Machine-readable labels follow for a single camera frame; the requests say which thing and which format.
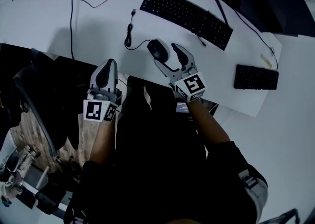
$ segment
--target black mouse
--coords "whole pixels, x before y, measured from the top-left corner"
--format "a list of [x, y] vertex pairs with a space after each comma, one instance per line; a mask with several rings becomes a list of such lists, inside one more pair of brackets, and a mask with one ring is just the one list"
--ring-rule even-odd
[[168, 61], [167, 50], [157, 39], [151, 40], [147, 45], [147, 48], [155, 60], [160, 61], [161, 63]]

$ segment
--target person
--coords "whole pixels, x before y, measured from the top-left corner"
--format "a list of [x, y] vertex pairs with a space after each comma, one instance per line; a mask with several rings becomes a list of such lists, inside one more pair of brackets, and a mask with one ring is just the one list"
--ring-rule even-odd
[[193, 123], [171, 88], [129, 77], [117, 133], [99, 125], [64, 222], [257, 223], [267, 182], [199, 99], [187, 106]]

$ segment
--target sticker on desk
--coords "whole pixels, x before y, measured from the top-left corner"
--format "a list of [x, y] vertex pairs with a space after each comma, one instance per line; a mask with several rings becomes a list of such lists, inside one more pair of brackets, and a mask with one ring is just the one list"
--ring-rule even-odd
[[265, 61], [265, 63], [270, 67], [272, 68], [272, 64], [270, 63], [270, 61], [263, 55], [263, 54], [260, 54], [260, 58]]

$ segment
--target desk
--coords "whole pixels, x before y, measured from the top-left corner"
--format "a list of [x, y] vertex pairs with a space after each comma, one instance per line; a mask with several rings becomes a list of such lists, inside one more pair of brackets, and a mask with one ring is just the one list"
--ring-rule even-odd
[[[104, 0], [87, 0], [93, 5]], [[170, 59], [167, 64], [176, 68], [180, 64], [171, 43], [190, 51], [202, 72], [208, 89], [203, 98], [256, 116], [268, 94], [266, 90], [236, 90], [233, 88], [236, 64], [266, 67], [263, 54], [275, 67], [275, 59], [259, 37], [250, 30], [222, 2], [222, 7], [233, 28], [225, 51], [208, 41], [201, 45], [191, 32], [167, 20], [139, 10], [143, 0], [109, 0], [92, 9], [86, 3], [74, 0], [73, 51], [76, 60], [99, 65], [113, 58], [122, 73], [168, 85], [168, 79], [154, 65], [146, 45], [129, 51], [124, 47], [126, 29], [131, 11], [133, 18], [132, 45], [145, 39], [161, 39], [168, 45]], [[222, 19], [214, 0], [189, 0]], [[0, 0], [0, 42], [71, 57], [70, 52], [71, 0]], [[279, 61], [282, 46], [274, 35], [262, 33], [264, 41], [275, 49]]]

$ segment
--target black sleeve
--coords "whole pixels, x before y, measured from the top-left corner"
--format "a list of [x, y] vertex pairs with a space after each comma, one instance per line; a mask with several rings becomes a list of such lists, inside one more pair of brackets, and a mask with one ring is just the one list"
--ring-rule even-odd
[[113, 184], [113, 166], [105, 167], [93, 161], [85, 162], [80, 184], [73, 192], [63, 222], [69, 224], [77, 217], [90, 224], [110, 223], [113, 207], [111, 198], [114, 193], [110, 188], [113, 188]]
[[208, 151], [207, 166], [218, 189], [218, 221], [258, 222], [268, 197], [264, 177], [247, 163], [234, 142], [215, 144]]

